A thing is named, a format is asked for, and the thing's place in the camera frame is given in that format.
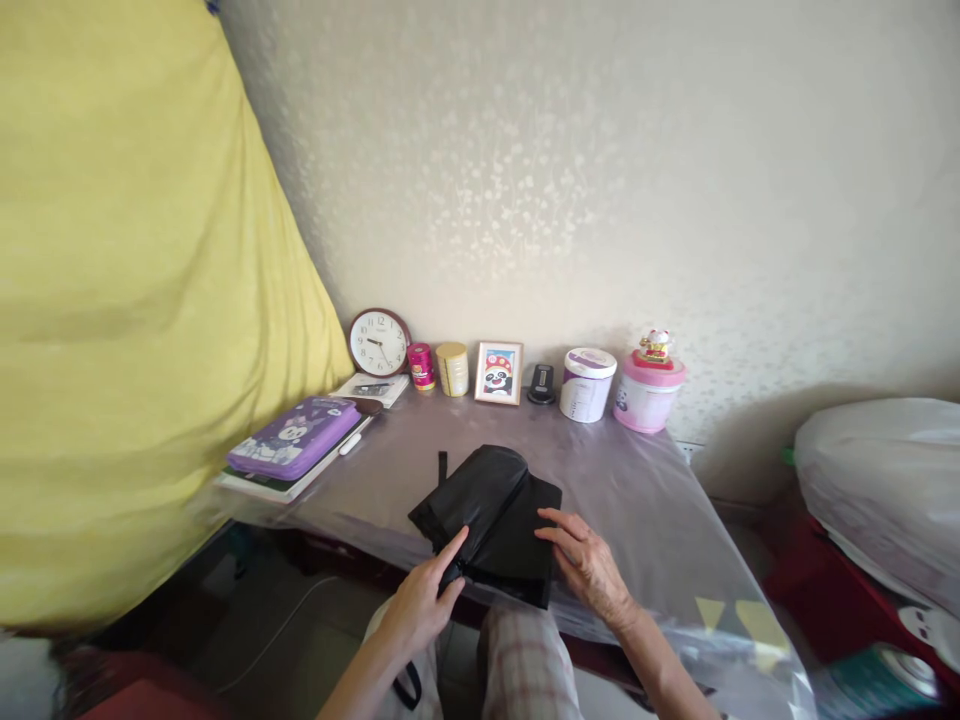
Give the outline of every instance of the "plaid pants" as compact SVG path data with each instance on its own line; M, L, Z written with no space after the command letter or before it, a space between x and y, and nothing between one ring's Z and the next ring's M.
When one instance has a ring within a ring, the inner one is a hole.
M385 609L374 615L368 637ZM483 720L583 720L570 654L550 613L519 605L491 608L480 630L477 653ZM439 643L434 642L413 659L423 686L417 707L408 710L391 689L377 713L379 720L442 720L438 654ZM401 683L411 690L405 672Z

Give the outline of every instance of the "cable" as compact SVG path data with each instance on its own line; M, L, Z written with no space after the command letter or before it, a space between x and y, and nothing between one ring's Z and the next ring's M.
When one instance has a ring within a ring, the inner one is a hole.
M223 695L223 693L225 693L227 690L229 690L230 688L232 688L234 685L236 685L237 683L239 683L239 682L240 682L241 680L243 680L247 675L250 674L250 671L253 670L253 668L255 668L255 667L257 666L257 663L260 662L261 659L263 659L263 656L267 654L267 650L270 649L270 646L273 645L273 643L276 642L277 638L280 637L281 633L283 633L283 631L287 629L287 625L289 625L289 624L290 624L290 621L293 620L293 616L297 614L297 611L298 611L301 607L303 607L303 604L307 601L307 598L310 597L310 593L312 593L314 590L316 590L318 587L320 587L320 586L323 585L324 583L328 583L328 582L330 582L331 580L339 580L339 579L340 579L340 578L334 576L334 577L324 578L323 580L318 580L318 581L314 584L314 586L313 586L312 588L310 588L309 590L307 590L307 592L304 594L304 596L303 596L302 598L300 598L300 602L297 603L297 606L290 612L289 615L287 615L287 619L283 621L283 625L280 626L280 629L277 630L277 632L275 632L275 633L273 634L273 637L272 637L272 638L270 638L270 642L268 642L268 643L264 646L263 650L260 651L260 654L257 655L257 656L253 659L253 662L250 663L250 665L247 667L247 669L244 670L242 673L240 673L240 675L237 676L236 679L231 680L230 682L228 682L228 683L227 683L226 685L224 685L223 687L218 688L217 691L216 691L216 692L217 692L217 695Z

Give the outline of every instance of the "white lid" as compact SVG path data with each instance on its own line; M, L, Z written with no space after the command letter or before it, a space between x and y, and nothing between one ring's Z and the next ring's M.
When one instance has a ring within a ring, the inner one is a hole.
M597 348L574 348L563 358L563 366L580 377L601 380L617 371L617 359Z

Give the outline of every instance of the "table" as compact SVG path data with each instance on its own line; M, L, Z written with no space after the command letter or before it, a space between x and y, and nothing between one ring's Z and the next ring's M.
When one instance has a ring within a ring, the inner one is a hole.
M452 473L483 444L517 450L534 475L563 490L562 509L607 541L630 592L693 678L715 689L719 709L740 720L816 717L796 653L665 431L641 435L609 415L574 423L526 399L506 407L407 391L294 504L227 491L206 502L241 522L330 538L407 571L432 554L407 513L436 486L438 451L449 453ZM464 595L489 605L499 593L468 584ZM559 581L550 612L565 636L616 643Z

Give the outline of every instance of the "white wallpaper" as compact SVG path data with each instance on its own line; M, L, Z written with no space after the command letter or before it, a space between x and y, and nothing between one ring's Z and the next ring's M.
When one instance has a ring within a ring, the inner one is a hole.
M670 428L762 504L814 409L960 398L960 4L227 0L341 318L690 366Z

